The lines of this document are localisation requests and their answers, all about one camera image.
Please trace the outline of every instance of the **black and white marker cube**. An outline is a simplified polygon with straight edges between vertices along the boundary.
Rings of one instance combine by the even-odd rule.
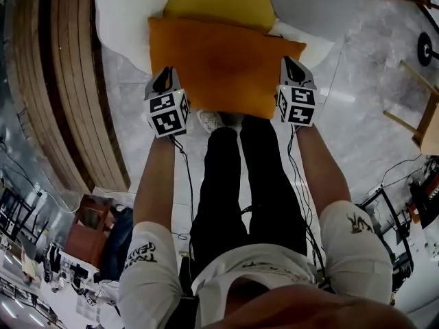
[[[277,95],[277,105],[285,122],[305,127],[313,125],[316,114],[316,100],[313,89],[279,85]]]
[[[189,103],[183,89],[146,99],[146,118],[157,138],[185,132]]]

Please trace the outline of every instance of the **chair leg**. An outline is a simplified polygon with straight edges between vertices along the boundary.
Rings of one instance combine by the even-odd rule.
[[[411,131],[414,135],[422,136],[421,132],[419,132],[416,128],[412,127],[409,123],[404,122],[402,119],[398,118],[397,116],[394,116],[393,114],[384,111],[384,115],[392,119],[393,121],[397,122],[398,124],[402,125],[405,129]]]
[[[432,86],[422,75],[420,75],[418,72],[416,72],[406,61],[401,61],[401,66],[403,66],[408,73],[412,75],[413,78],[418,80],[425,88],[430,90],[432,94],[439,97],[439,92],[436,90],[435,86]]]

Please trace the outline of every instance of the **white sneaker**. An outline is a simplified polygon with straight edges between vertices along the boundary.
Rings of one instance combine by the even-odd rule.
[[[218,112],[209,112],[206,110],[198,110],[197,117],[201,126],[208,132],[212,133],[214,130],[225,127],[221,116]]]

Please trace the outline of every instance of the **orange pillow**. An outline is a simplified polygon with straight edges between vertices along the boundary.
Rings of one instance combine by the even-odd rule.
[[[251,29],[190,19],[150,18],[153,74],[175,67],[192,108],[271,119],[283,56],[306,44]]]

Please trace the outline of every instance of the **tiled floor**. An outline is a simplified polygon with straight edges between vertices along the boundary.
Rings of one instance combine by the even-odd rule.
[[[416,43],[422,31],[429,33],[434,45],[439,35],[421,11],[411,3],[387,0],[356,0],[361,11],[352,22],[343,39],[322,64],[313,69],[316,85],[326,98],[318,128],[329,149],[343,170],[351,195],[356,202],[376,186],[385,171],[394,164],[415,158],[419,150],[413,144],[412,134],[382,115],[387,109],[417,126],[427,104],[428,94],[402,68],[407,60],[428,80],[436,83],[439,62],[428,68],[419,65]],[[124,57],[104,50],[104,64],[108,96],[121,150],[132,180],[130,191],[135,193],[153,139],[153,133],[143,114],[144,89],[149,75],[135,69]],[[285,172],[292,184],[294,171],[287,157],[290,129],[279,120],[273,120],[278,134]],[[204,155],[208,134],[197,122],[195,113],[189,116],[188,134],[181,140],[189,157],[194,188],[194,206],[198,206],[200,186],[204,173]],[[293,148],[300,170],[297,145]],[[385,177],[389,184],[421,167],[425,157],[402,164]],[[242,160],[241,208],[251,204],[248,172]],[[188,232],[191,226],[189,185],[183,159],[176,161],[174,215],[172,228],[176,233]],[[405,180],[386,189],[395,210],[404,206],[409,197]],[[133,194],[110,194],[122,203],[132,205]],[[250,214],[244,215],[248,222]],[[379,214],[385,225],[388,213]],[[318,222],[312,230],[318,235]],[[187,249],[187,241],[176,240],[176,249]]]

